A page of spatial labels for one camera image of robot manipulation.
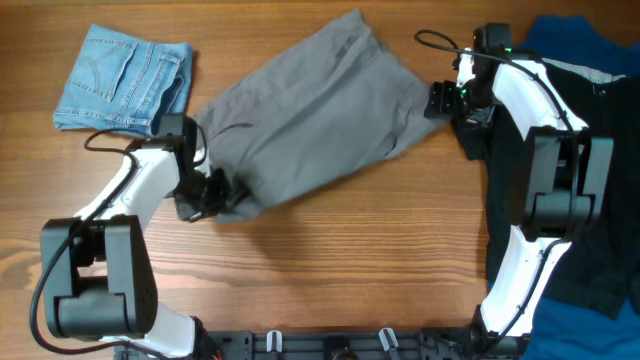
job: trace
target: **blue fabric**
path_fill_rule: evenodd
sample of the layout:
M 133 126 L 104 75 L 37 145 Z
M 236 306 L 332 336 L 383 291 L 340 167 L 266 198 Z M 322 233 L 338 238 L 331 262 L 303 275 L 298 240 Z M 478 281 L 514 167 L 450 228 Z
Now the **blue fabric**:
M 157 116 L 186 109 L 191 55 L 186 43 L 156 44 L 92 25 L 54 112 L 55 126 L 153 133 Z
M 602 38 L 582 16 L 540 16 L 521 48 L 613 75 L 640 73 L 640 44 L 624 48 Z M 524 360 L 638 359 L 640 316 L 627 299 L 615 320 L 592 310 L 542 298 Z
M 540 16 L 520 47 L 612 75 L 640 74 L 640 44 L 625 48 L 604 39 L 583 16 Z

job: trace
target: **gray cloth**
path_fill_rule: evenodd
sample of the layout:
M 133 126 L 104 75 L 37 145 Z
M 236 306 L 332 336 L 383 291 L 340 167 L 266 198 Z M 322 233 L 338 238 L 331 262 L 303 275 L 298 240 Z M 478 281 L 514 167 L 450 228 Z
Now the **gray cloth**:
M 359 10 L 269 61 L 196 115 L 232 184 L 219 223 L 255 218 L 434 131 L 429 87 L 373 35 Z

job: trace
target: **pile of clothes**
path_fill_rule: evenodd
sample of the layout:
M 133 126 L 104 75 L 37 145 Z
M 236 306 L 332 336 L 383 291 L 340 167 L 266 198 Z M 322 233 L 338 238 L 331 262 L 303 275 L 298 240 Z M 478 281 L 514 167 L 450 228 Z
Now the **pile of clothes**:
M 640 46 L 601 38 L 583 17 L 540 17 L 521 48 L 544 58 L 566 104 L 614 139 L 603 214 L 561 259 L 534 316 L 525 359 L 630 359 L 640 354 Z M 91 27 L 54 113 L 59 129 L 126 127 L 152 135 L 186 109 L 189 44 L 142 41 Z M 197 115 L 214 168 L 232 186 L 220 223 L 265 209 L 374 162 L 443 124 L 423 116 L 429 86 L 378 41 L 360 11 L 327 24 L 206 105 Z M 497 110 L 485 160 L 495 281 L 509 240 L 506 189 L 522 147 Z

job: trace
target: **tabletop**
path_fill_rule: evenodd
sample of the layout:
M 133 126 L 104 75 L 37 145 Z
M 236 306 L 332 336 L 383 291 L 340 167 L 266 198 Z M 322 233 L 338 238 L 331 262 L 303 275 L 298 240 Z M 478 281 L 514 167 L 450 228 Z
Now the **tabletop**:
M 0 358 L 7 359 L 56 357 L 34 343 L 28 328 L 27 309 L 41 271 L 40 229 L 48 219 L 71 216 L 93 200 L 122 162 L 113 154 L 83 150 L 89 132 L 60 132 L 53 126 L 53 110 L 91 23 L 145 40 L 191 43 L 196 55 L 189 114 L 353 8 L 362 10 L 376 36 L 426 82 L 456 74 L 451 54 L 414 42 L 413 34 L 422 28 L 470 45 L 476 27 L 508 22 L 517 43 L 539 14 L 582 14 L 620 44 L 640 38 L 636 1 L 4 3 Z M 120 138 L 101 142 L 127 143 Z M 483 164 L 466 160 L 451 128 L 444 126 L 393 160 L 253 221 L 182 223 L 167 199 L 145 232 L 160 300 L 198 316 L 209 330 L 465 325 L 487 293 L 486 183 Z M 110 356 L 103 351 L 83 358 Z

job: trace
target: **dark blue cloth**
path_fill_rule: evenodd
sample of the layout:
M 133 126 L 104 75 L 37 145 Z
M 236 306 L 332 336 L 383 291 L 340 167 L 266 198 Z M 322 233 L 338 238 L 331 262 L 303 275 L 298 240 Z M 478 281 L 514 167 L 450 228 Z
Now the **dark blue cloth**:
M 640 43 L 621 47 L 601 37 L 583 16 L 540 16 L 520 47 L 612 75 L 640 74 Z
M 613 75 L 640 74 L 640 44 L 620 47 L 598 35 L 582 16 L 540 16 L 520 47 Z M 523 360 L 638 358 L 640 315 L 629 299 L 612 320 L 593 310 L 542 298 Z

